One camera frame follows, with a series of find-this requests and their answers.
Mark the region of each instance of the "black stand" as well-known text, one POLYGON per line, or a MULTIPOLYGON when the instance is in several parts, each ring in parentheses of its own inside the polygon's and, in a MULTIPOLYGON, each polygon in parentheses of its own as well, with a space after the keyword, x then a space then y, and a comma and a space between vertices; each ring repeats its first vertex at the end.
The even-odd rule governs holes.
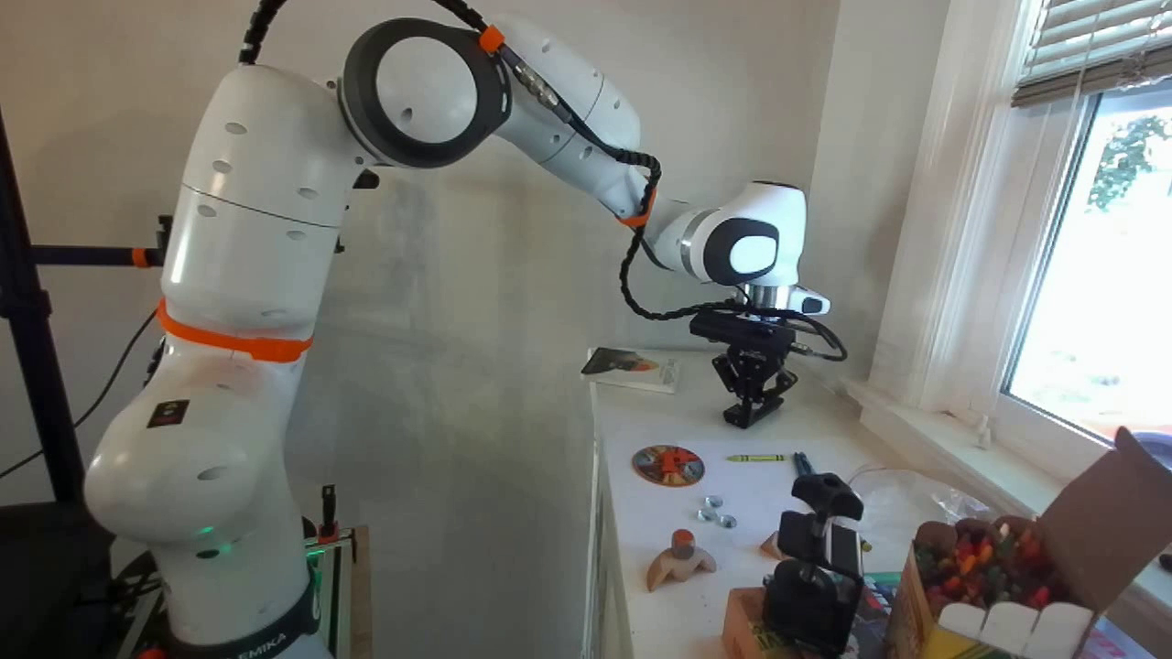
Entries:
POLYGON ((33 424, 56 507, 0 510, 0 654, 11 659, 94 659, 108 630, 108 534, 80 501, 80 451, 73 415, 47 328, 47 293, 36 264, 161 264, 166 249, 108 247, 30 247, 30 222, 0 119, 0 317, 11 325, 15 355, 33 405, 33 424))
POLYGON ((80 453, 70 418, 70 394, 62 385, 58 353, 47 328, 47 293, 40 289, 36 264, 64 267, 156 267, 169 241, 169 220, 161 220, 152 249, 124 247, 30 247, 30 222, 11 166, 11 145, 0 119, 0 317, 11 325, 15 355, 22 361, 45 468, 58 507, 80 501, 80 453))

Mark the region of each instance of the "metal rod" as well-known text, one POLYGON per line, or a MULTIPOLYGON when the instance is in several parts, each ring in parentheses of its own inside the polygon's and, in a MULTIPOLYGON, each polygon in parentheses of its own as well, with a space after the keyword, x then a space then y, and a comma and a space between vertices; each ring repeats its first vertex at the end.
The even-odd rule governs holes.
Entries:
POLYGON ((33 247, 33 259, 56 267, 161 267, 161 258, 139 247, 33 247))

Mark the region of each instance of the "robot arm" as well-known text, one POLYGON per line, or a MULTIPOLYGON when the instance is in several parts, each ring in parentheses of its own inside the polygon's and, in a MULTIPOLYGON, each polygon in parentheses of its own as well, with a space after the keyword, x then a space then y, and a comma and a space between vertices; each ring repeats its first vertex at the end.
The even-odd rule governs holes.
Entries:
POLYGON ((503 136, 630 222, 656 264, 759 289, 693 317, 728 344, 724 385, 752 385, 736 394, 759 394, 791 353, 802 192, 752 182, 708 213, 650 213, 658 166, 634 150, 638 114, 539 29, 395 17, 360 37, 337 91, 243 62, 184 170, 156 307, 169 353, 84 479, 94 519, 152 552, 177 647, 269 654, 304 642, 312 584, 280 436, 361 170, 438 170, 503 136))
POLYGON ((641 241, 658 267, 752 286, 753 307, 787 307, 798 296, 802 310, 829 310, 822 296, 793 289, 807 241, 798 187, 752 182, 719 209, 658 197, 669 213, 650 213, 658 166, 638 155, 634 101, 534 26, 467 22, 479 37, 399 17, 354 42, 341 108, 377 163, 437 170, 503 136, 615 220, 641 222, 641 241))

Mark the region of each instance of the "cardboard box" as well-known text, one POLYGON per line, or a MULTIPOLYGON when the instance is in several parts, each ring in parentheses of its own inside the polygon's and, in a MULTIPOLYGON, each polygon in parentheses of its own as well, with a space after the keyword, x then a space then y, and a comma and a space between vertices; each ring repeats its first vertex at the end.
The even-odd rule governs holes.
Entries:
POLYGON ((728 590, 724 635, 720 635, 728 659, 791 659, 783 642, 761 623, 761 608, 765 608, 761 585, 728 590))
MULTIPOLYGON (((1135 575, 1172 541, 1172 477, 1129 430, 1113 451, 1075 477, 1031 525, 1071 603, 1043 610, 1024 603, 932 608, 924 592, 914 549, 902 575, 888 623, 893 659, 970 654, 1071 654, 1098 610, 1124 592, 1135 575)), ((936 541, 949 525, 924 525, 914 541, 936 541)))

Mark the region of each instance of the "orange stripe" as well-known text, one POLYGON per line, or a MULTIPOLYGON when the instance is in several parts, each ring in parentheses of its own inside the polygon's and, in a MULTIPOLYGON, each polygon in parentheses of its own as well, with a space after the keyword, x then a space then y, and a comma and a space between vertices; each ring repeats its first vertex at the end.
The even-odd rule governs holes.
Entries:
POLYGON ((506 34, 499 26, 487 26, 479 29, 476 43, 493 59, 506 49, 506 34))
POLYGON ((647 213, 625 215, 625 220, 617 220, 617 222, 630 226, 630 231, 647 226, 647 213))
POLYGON ((621 215, 617 222, 621 222, 621 226, 630 226, 630 231, 647 226, 650 209, 656 209, 656 192, 650 192, 650 197, 647 197, 647 209, 643 209, 643 213, 621 215))
POLYGON ((201 328, 201 325, 188 325, 179 317, 169 316, 169 305, 156 305, 156 325, 179 339, 189 344, 210 344, 210 348, 224 348, 224 353, 245 353, 258 361, 297 361, 312 339, 284 339, 284 336, 229 336, 229 335, 214 335, 214 328, 201 328))

